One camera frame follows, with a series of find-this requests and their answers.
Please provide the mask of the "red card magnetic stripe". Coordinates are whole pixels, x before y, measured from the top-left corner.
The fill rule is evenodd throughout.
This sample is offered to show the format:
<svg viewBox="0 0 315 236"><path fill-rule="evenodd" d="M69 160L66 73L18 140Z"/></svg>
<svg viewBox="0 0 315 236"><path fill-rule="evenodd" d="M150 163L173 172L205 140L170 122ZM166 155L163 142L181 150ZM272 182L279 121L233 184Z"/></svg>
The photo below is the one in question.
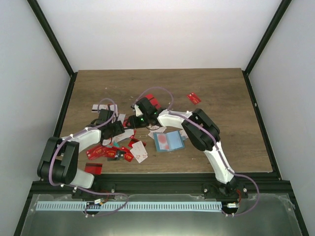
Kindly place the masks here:
<svg viewBox="0 0 315 236"><path fill-rule="evenodd" d="M130 142L129 142L128 146L129 146L130 148L132 148L132 145L133 145L134 143L137 143L137 142L139 142L139 140L138 140L138 139L133 138L133 139L131 139L131 140L130 140Z"/></svg>

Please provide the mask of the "teal card holder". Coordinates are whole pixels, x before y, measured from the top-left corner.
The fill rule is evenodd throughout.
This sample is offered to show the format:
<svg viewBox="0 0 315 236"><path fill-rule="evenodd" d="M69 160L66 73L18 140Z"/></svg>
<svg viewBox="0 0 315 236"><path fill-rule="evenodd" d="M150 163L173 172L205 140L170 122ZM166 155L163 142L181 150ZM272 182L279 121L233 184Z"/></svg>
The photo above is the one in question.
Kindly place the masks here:
<svg viewBox="0 0 315 236"><path fill-rule="evenodd" d="M185 131L172 131L168 133L154 133L153 135L157 152L170 152L185 147L184 141L188 139Z"/></svg>

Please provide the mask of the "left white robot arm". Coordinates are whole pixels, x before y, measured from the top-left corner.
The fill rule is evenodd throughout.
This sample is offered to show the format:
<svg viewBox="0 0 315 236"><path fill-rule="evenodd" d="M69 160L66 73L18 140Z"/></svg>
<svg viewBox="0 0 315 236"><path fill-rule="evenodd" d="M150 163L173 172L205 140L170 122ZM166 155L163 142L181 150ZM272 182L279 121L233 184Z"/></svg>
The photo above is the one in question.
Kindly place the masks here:
<svg viewBox="0 0 315 236"><path fill-rule="evenodd" d="M89 198L100 194L100 185L94 182L94 175L78 169L79 153L86 148L111 139L125 132L116 112L101 109L98 118L83 130L67 137L50 137L47 140L37 175L51 185L61 184L83 188Z"/></svg>

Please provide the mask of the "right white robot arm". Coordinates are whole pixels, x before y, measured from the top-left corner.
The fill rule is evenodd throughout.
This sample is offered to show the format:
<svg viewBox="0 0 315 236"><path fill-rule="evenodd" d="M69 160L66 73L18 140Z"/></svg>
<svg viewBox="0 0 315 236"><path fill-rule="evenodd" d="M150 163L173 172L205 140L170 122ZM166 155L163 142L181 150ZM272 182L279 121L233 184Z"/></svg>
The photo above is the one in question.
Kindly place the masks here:
<svg viewBox="0 0 315 236"><path fill-rule="evenodd" d="M238 182L222 150L220 129L202 109L192 112L158 109L146 97L132 104L131 108L135 114L127 119L127 127L137 129L158 125L183 129L193 146L209 160L219 182L220 195L230 198L236 193Z"/></svg>

